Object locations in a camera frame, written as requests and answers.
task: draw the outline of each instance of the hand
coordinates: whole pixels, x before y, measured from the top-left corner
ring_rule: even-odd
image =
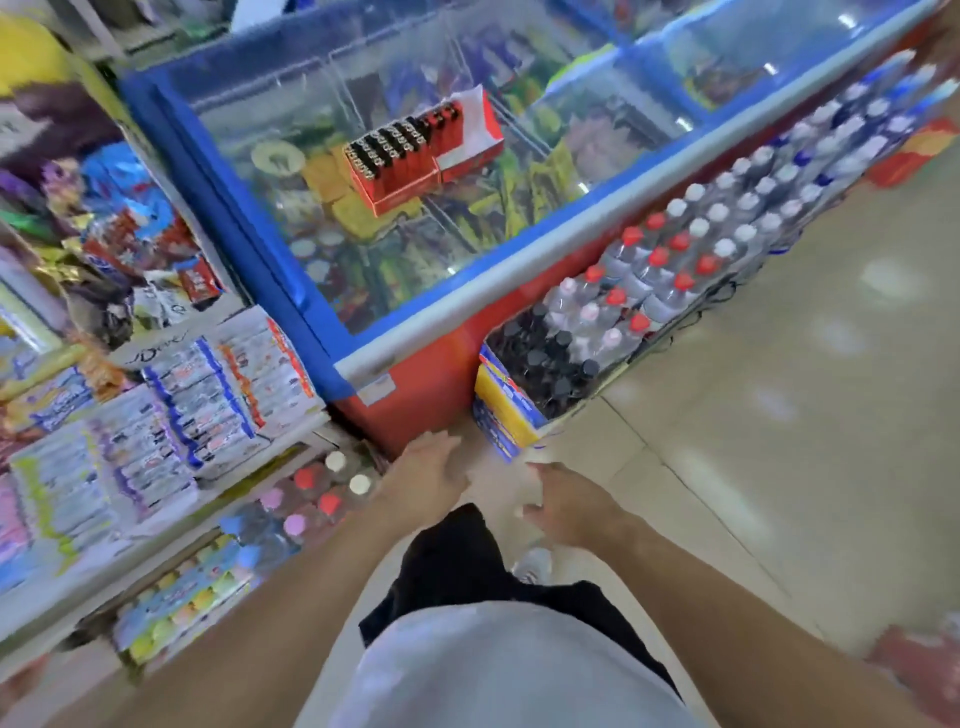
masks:
[[[523,518],[563,546],[593,549],[629,514],[606,490],[563,463],[528,463],[543,486],[543,505],[523,506]]]
[[[462,438],[426,432],[411,442],[383,476],[373,502],[403,535],[440,522],[467,489],[467,478],[446,473],[450,453]]]

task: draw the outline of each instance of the chest freezer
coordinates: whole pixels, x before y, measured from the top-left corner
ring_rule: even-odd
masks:
[[[368,431],[380,420],[412,437],[468,405],[497,317],[586,265],[584,251],[673,185],[877,60],[935,0],[643,2],[666,15],[642,32],[624,25],[625,5],[346,2],[121,88],[324,397]],[[505,151],[374,218],[338,149],[478,84]]]

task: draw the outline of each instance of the red bottle cap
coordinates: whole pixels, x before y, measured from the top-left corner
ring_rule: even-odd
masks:
[[[673,287],[678,291],[688,291],[693,287],[693,277],[687,271],[681,271],[674,279]]]
[[[670,238],[670,250],[685,251],[690,247],[690,234],[688,232],[678,232]]]
[[[614,288],[607,294],[607,303],[610,305],[626,305],[627,294],[622,288]]]
[[[634,318],[630,320],[630,331],[632,333],[643,333],[649,327],[650,319],[648,319],[642,313],[634,314]]]
[[[670,251],[664,248],[662,245],[655,248],[650,257],[647,258],[647,261],[650,265],[659,268],[661,265],[666,265],[666,261],[670,259]]]
[[[311,463],[294,473],[294,485],[302,491],[308,491],[317,484],[317,463]]]
[[[584,275],[584,278],[587,279],[587,283],[599,283],[600,279],[607,274],[607,271],[603,269],[602,265],[591,265],[587,268],[587,273]]]
[[[620,239],[623,240],[624,245],[636,245],[643,239],[643,231],[640,228],[624,228]]]
[[[337,508],[340,507],[341,503],[340,496],[335,493],[324,493],[320,496],[320,510],[326,513],[328,516],[332,516],[337,512]]]
[[[662,212],[654,212],[650,217],[647,218],[647,222],[644,223],[648,231],[658,231],[664,225],[666,225],[666,215]]]
[[[720,258],[716,255],[703,255],[697,261],[696,274],[698,276],[712,276],[720,270]]]

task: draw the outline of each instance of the person's left hand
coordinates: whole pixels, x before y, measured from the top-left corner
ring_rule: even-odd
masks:
[[[407,445],[383,476],[373,497],[404,535],[440,522],[467,489],[463,475],[446,473],[450,453],[462,438],[426,432]]]

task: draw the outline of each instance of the black shorts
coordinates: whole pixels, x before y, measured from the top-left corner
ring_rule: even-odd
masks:
[[[473,503],[457,508],[413,540],[386,598],[360,622],[360,636],[369,647],[392,622],[418,609],[481,601],[526,601],[579,619],[619,644],[677,691],[670,673],[650,655],[634,628],[596,584],[578,581],[536,586],[518,581],[504,569],[496,539]]]

